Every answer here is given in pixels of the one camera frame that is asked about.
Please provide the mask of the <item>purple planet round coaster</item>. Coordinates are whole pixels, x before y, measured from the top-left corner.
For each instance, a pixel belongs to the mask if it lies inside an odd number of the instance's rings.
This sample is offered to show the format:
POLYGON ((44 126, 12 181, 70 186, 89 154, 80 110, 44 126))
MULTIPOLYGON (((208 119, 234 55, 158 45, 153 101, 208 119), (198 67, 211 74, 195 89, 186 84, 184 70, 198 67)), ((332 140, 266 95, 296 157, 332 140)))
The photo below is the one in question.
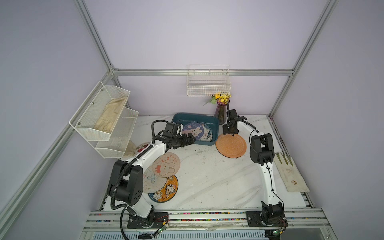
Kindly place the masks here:
POLYGON ((205 136, 206 132, 207 131, 203 125, 196 122, 187 123, 182 129, 182 134, 192 134, 196 140, 201 140, 205 136))

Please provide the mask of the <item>white butterfly round coaster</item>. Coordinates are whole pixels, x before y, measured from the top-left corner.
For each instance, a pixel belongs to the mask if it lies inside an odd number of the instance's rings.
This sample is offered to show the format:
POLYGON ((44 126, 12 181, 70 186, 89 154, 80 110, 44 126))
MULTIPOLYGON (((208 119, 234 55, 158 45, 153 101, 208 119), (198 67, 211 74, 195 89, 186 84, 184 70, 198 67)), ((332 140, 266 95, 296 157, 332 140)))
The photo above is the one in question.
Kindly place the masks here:
POLYGON ((210 128, 210 126, 208 126, 206 124, 202 124, 202 127, 204 130, 204 133, 203 133, 202 137, 200 138, 200 141, 210 142, 213 138, 212 129, 210 128))

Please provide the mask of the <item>orange round coaster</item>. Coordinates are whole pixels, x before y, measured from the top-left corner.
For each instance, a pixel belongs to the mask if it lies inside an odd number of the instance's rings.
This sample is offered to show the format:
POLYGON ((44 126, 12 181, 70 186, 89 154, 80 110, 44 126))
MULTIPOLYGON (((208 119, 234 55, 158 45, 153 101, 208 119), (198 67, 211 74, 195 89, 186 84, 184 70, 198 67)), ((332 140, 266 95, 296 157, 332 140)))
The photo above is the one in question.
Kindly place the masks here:
POLYGON ((246 141, 239 135, 220 135, 215 145, 221 155, 231 159, 243 156, 247 150, 246 141))

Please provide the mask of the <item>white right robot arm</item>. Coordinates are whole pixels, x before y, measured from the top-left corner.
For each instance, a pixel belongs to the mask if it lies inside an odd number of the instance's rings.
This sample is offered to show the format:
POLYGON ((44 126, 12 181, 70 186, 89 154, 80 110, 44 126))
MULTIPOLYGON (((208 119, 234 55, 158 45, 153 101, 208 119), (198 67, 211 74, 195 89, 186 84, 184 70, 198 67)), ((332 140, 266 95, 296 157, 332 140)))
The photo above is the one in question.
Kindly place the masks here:
POLYGON ((255 221, 265 227, 286 226, 284 201, 277 194, 273 176, 275 157, 273 136, 257 130, 246 117, 238 115, 235 109, 227 109, 227 123, 223 125, 223 134, 233 137, 239 133, 248 136, 249 156, 251 161, 258 165, 264 185, 262 187, 264 191, 264 199, 261 201, 262 209, 255 221))

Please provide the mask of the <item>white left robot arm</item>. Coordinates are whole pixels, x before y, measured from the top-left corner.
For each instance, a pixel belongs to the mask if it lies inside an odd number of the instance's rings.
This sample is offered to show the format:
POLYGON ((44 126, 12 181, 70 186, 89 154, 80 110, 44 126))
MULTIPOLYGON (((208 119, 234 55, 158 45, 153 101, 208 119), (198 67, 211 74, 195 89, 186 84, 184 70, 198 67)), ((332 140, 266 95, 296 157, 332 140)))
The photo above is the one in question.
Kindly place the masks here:
POLYGON ((107 189, 112 210, 123 208, 130 214, 148 218, 153 206, 142 198, 144 172, 170 149, 183 148, 195 143, 193 134, 183 134, 181 124, 155 120, 151 124, 152 141, 139 154, 127 161, 115 162, 107 189))

